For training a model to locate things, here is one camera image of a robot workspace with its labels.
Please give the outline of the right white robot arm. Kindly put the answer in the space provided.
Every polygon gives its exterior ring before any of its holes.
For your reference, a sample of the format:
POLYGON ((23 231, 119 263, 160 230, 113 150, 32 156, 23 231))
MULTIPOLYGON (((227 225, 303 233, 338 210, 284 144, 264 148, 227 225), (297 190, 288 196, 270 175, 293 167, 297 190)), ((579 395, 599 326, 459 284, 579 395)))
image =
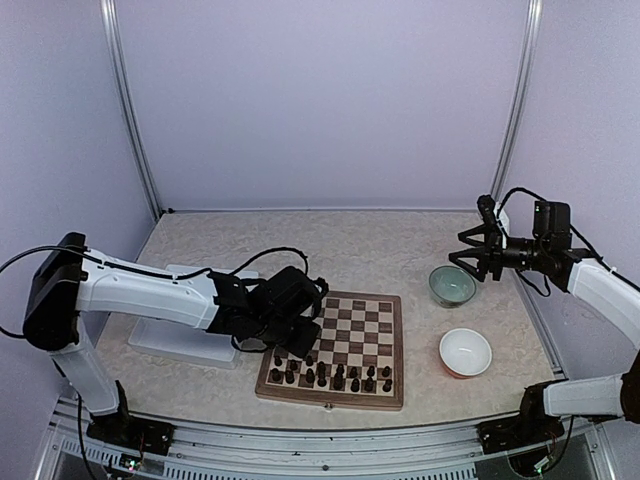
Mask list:
MULTIPOLYGON (((508 235, 494 199, 477 200, 482 222, 459 233, 466 249, 448 259, 477 281, 498 281, 504 270, 542 274, 561 292, 594 316, 612 325, 633 346, 639 344, 639 289, 624 280, 590 245, 572 244, 577 232, 571 224, 568 204, 538 199, 534 203, 532 235, 508 235)), ((546 432, 551 418, 565 415, 622 418, 639 421, 639 363, 627 371, 607 376, 538 384, 527 389, 521 413, 511 426, 523 444, 535 442, 546 432)))

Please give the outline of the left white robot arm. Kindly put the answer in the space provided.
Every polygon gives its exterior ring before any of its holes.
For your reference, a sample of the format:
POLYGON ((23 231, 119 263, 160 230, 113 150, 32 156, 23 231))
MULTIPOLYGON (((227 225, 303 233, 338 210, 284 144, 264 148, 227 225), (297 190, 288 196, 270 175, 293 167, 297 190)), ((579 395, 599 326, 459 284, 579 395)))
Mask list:
POLYGON ((140 434, 126 395, 106 372, 80 320, 83 312, 118 312, 169 321, 230 339, 279 346, 304 357, 320 331, 316 318, 329 286, 286 266, 268 279, 210 267, 189 273, 141 266, 90 249, 85 235, 66 234, 46 247, 33 276, 22 327, 50 354, 102 430, 121 445, 140 434))

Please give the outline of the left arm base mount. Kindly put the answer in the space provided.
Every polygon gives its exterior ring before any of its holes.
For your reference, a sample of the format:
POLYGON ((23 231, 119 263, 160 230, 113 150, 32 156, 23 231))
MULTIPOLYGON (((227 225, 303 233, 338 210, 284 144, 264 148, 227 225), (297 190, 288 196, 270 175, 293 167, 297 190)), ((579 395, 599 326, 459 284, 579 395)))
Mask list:
POLYGON ((90 438, 144 454, 167 456, 175 427, 167 422, 139 417, 100 416, 87 428, 90 438))

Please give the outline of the wooden chess board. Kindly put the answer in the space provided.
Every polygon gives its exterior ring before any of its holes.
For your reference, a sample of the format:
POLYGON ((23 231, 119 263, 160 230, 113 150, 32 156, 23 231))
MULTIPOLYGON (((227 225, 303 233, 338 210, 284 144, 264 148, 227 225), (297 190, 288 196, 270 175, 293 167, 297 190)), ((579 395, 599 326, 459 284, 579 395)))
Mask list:
POLYGON ((297 358, 277 348, 266 352, 255 386, 256 396, 264 400, 320 405, 330 408, 353 408, 360 410, 399 411, 404 405, 404 345, 401 298, 397 295, 383 295, 355 292, 330 292, 323 300, 320 315, 315 322, 321 332, 315 341, 311 355, 314 364, 308 367, 304 358, 297 358), (273 357, 278 355, 283 364, 274 365, 273 357), (295 380, 285 381, 285 372, 290 370, 291 360, 298 362, 298 370, 292 371, 295 380), (318 363, 326 364, 327 385, 317 385, 318 363), (343 364, 344 390, 335 391, 333 377, 338 364, 343 364), (374 391, 364 391, 367 370, 373 365, 376 374, 374 391), (391 374, 382 377, 382 370, 389 366, 391 374), (358 368, 360 390, 351 391, 354 379, 349 377, 352 367, 358 368), (270 371, 278 368, 282 374, 280 384, 270 381, 270 371), (315 383, 305 381, 306 371, 315 373, 315 383), (382 387, 386 380, 392 380, 390 392, 382 387))

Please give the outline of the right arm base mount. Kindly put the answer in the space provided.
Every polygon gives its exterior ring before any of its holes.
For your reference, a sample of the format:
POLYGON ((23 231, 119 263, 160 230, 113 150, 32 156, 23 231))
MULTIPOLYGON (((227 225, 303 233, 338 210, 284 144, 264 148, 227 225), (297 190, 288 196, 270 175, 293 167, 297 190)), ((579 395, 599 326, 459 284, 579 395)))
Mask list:
POLYGON ((521 415, 514 415, 477 425, 477 433, 484 454, 504 452, 553 440, 561 437, 564 432, 562 421, 556 417, 531 420, 521 415))

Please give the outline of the dark chess knight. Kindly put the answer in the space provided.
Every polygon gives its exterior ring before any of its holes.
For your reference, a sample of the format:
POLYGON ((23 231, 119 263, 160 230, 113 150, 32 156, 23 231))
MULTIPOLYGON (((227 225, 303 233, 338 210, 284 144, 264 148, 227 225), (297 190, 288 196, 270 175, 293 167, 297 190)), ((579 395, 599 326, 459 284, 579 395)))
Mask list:
POLYGON ((313 385, 315 383, 315 373, 311 368, 306 371, 305 381, 309 385, 313 385))
POLYGON ((332 387, 335 391, 343 391, 344 390, 344 377, 342 375, 335 375, 333 377, 332 387))

